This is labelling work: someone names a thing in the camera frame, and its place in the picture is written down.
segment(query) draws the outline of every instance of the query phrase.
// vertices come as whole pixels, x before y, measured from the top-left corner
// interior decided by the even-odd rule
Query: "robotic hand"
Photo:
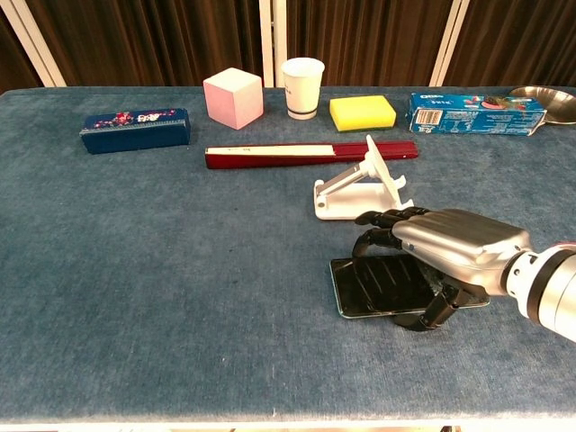
[[[525,230],[462,210],[369,211],[355,223],[378,228],[358,238],[354,258],[370,245],[396,248],[444,276],[423,315],[395,318],[403,327],[436,328],[466,295],[510,295],[522,315],[576,342],[576,243],[537,254]]]

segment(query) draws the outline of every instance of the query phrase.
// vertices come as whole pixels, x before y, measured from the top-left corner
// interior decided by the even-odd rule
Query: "white paper cup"
[[[288,115],[308,120],[316,115],[324,63],[315,58],[290,58],[282,64]]]

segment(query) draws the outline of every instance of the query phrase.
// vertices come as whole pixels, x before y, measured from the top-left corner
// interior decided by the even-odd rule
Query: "blue tablecloth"
[[[201,88],[60,88],[0,97],[0,420],[315,420],[574,417],[576,344],[515,301],[413,333],[338,315],[329,260],[364,231],[314,215],[312,187],[350,164],[209,170],[206,146],[363,140],[328,100],[386,95],[377,140],[415,140],[390,161],[400,191],[524,227],[537,250],[575,239],[576,128],[532,137],[413,134],[411,91],[323,88],[290,119],[281,90],[232,130]],[[189,146],[92,156],[87,115],[183,107]]]

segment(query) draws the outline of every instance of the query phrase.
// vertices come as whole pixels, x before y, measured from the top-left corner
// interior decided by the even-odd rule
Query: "blue cookie box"
[[[529,136],[545,114],[530,97],[413,93],[406,117],[413,132]]]
[[[92,154],[181,146],[190,141],[190,120],[183,108],[92,115],[80,138]]]

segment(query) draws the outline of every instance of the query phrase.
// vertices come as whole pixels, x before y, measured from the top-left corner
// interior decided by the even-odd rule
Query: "black phone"
[[[330,270],[338,311],[344,318],[422,313],[439,291],[434,272],[427,269],[408,254],[333,259]],[[471,298],[462,308],[488,302]]]

